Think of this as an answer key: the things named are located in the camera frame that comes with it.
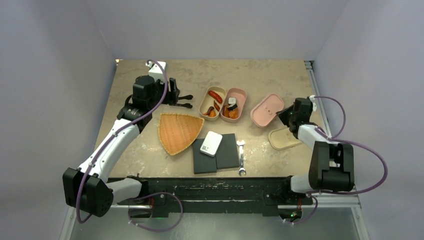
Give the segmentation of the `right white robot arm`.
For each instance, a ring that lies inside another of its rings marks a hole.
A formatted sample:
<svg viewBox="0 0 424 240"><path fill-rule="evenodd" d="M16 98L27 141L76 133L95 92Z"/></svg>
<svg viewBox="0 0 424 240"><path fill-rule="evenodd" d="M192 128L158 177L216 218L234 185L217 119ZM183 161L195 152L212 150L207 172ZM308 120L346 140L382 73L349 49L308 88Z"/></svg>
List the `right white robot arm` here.
<svg viewBox="0 0 424 240"><path fill-rule="evenodd" d="M301 194L319 191L349 192L354 188L354 149L349 143L331 140L319 126L311 122L316 110L316 96L297 97L293 104L277 112L277 117L293 136L311 150L307 174L290 177L290 184L280 196L288 204Z"/></svg>

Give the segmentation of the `sushi roll with seaweed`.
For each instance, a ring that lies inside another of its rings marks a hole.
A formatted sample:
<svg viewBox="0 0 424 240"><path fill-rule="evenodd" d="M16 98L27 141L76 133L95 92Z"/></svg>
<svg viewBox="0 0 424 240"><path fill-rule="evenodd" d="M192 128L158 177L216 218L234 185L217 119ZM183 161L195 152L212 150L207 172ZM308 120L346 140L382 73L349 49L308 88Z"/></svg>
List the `sushi roll with seaweed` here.
<svg viewBox="0 0 424 240"><path fill-rule="evenodd" d="M237 103L237 99L235 97L229 97L228 98L228 104L233 105Z"/></svg>

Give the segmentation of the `dark red octopus tentacle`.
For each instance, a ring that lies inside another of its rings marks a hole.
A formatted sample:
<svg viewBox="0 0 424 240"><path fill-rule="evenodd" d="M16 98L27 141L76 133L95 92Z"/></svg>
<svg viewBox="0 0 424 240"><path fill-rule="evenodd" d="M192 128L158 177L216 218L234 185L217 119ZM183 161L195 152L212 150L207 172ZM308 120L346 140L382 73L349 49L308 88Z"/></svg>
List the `dark red octopus tentacle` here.
<svg viewBox="0 0 424 240"><path fill-rule="evenodd" d="M214 110L213 106L210 106L206 112L206 115L209 115Z"/></svg>

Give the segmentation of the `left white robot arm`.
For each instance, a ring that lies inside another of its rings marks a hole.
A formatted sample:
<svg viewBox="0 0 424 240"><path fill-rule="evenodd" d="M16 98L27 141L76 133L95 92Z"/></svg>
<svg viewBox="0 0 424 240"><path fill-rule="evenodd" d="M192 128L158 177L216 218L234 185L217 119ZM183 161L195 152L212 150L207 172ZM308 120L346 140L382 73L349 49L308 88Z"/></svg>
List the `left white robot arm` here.
<svg viewBox="0 0 424 240"><path fill-rule="evenodd" d="M146 203L149 191L142 179L129 176L108 183L110 173L127 147L152 119L161 105L178 106L178 101L191 100L192 95L180 96L175 78L161 81L149 75L136 78L116 120L97 149L76 169L68 168L62 175L66 204L76 209L79 223L91 216L102 217L111 205L131 199L138 205Z"/></svg>

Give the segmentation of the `pink lunch box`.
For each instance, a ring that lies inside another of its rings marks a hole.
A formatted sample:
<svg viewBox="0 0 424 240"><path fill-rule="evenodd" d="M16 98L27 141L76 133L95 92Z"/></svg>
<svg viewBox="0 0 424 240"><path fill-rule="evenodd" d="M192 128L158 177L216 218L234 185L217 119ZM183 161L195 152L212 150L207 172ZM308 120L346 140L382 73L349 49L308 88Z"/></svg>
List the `pink lunch box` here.
<svg viewBox="0 0 424 240"><path fill-rule="evenodd" d="M224 105L228 104L229 98L236 98L238 117L234 119L225 117L223 115L224 113L223 107L220 109L220 117L225 122L237 123L242 117L244 106L247 100L247 93L241 88L233 87L227 91L226 97L224 98L224 101L223 101Z"/></svg>

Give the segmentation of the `orange fried chicken piece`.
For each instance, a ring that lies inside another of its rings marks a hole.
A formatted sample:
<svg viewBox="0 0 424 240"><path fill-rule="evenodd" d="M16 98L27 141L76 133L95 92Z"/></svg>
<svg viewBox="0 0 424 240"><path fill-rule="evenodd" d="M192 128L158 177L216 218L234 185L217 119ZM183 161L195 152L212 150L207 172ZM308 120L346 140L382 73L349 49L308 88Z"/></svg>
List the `orange fried chicken piece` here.
<svg viewBox="0 0 424 240"><path fill-rule="evenodd" d="M223 116L225 118L228 118L228 119L233 119L233 120L237 119L240 115L239 114L239 108L235 109L234 111L229 112L228 109L227 109L228 106L229 105L225 105L223 107L223 112L222 112Z"/></svg>

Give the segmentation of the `red brown sausage piece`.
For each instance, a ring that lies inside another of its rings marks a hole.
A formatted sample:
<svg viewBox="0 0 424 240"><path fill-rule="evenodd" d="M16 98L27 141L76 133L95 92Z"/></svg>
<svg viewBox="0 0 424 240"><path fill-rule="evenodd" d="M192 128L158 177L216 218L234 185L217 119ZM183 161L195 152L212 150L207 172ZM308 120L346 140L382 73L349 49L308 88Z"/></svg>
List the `red brown sausage piece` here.
<svg viewBox="0 0 424 240"><path fill-rule="evenodd" d="M217 112L220 112L220 106L214 101L213 102L214 108L217 110Z"/></svg>

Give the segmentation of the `pink lunch box lid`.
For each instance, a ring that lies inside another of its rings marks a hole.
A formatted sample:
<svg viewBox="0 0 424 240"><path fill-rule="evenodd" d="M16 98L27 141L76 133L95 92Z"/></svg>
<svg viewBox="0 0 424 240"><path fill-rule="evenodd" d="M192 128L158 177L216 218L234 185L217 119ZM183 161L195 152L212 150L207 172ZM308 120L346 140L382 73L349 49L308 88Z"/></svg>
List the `pink lunch box lid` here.
<svg viewBox="0 0 424 240"><path fill-rule="evenodd" d="M277 112L285 107L284 101L271 93L264 97L250 112L250 118L260 128L267 127L277 116Z"/></svg>

